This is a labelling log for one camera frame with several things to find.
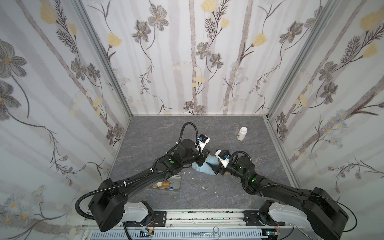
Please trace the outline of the light blue fleece hoodie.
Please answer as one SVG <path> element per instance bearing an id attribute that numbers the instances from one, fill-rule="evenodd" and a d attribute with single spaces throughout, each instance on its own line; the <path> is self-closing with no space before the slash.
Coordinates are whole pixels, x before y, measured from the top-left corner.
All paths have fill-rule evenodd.
<path id="1" fill-rule="evenodd" d="M 216 168 L 219 165 L 219 159 L 216 156 L 209 155 L 202 166 L 199 166 L 197 163 L 192 163 L 192 168 L 200 173 L 215 175 L 215 172 L 209 164 Z"/>

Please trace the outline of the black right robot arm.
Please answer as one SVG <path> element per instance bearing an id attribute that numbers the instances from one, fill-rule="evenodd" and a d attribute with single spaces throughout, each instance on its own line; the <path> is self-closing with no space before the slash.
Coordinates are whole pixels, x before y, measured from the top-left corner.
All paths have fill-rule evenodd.
<path id="1" fill-rule="evenodd" d="M 321 188 L 304 190 L 274 182 L 256 173 L 251 157 L 244 151 L 230 154 L 219 151 L 218 156 L 204 154 L 198 161 L 214 175 L 230 175 L 240 179 L 243 190 L 249 195 L 261 195 L 294 207 L 307 216 L 314 232 L 324 240 L 339 240 L 349 220 L 347 206 L 332 199 Z"/>

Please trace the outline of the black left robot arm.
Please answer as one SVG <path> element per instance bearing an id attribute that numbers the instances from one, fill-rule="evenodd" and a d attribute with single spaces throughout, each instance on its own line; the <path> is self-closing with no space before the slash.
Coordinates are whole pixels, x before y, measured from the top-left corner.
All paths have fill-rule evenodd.
<path id="1" fill-rule="evenodd" d="M 210 151 L 205 150 L 210 138 L 196 133 L 195 140 L 180 134 L 175 146 L 154 160 L 148 169 L 123 180 L 103 181 L 97 190 L 81 196 L 75 203 L 76 212 L 85 219 L 96 221 L 101 232 L 107 232 L 120 222 L 142 222 L 150 215 L 145 202 L 129 203 L 136 193 L 162 180 L 177 175 L 188 165 L 202 166 Z"/>

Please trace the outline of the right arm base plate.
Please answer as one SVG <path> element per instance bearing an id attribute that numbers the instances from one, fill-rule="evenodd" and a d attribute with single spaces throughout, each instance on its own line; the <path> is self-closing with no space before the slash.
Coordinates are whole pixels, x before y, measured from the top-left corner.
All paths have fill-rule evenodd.
<path id="1" fill-rule="evenodd" d="M 244 218 L 243 221 L 246 223 L 247 227 L 277 227 L 285 226 L 285 222 L 276 222 L 272 217 L 265 211 L 243 211 Z"/>

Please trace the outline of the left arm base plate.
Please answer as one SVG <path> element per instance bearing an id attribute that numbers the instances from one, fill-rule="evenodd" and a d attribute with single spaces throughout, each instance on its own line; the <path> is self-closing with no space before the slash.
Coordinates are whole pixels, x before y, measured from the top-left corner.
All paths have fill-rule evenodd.
<path id="1" fill-rule="evenodd" d="M 167 219 L 166 211 L 154 211 L 149 213 L 141 222 L 124 222 L 126 227 L 165 227 Z"/>

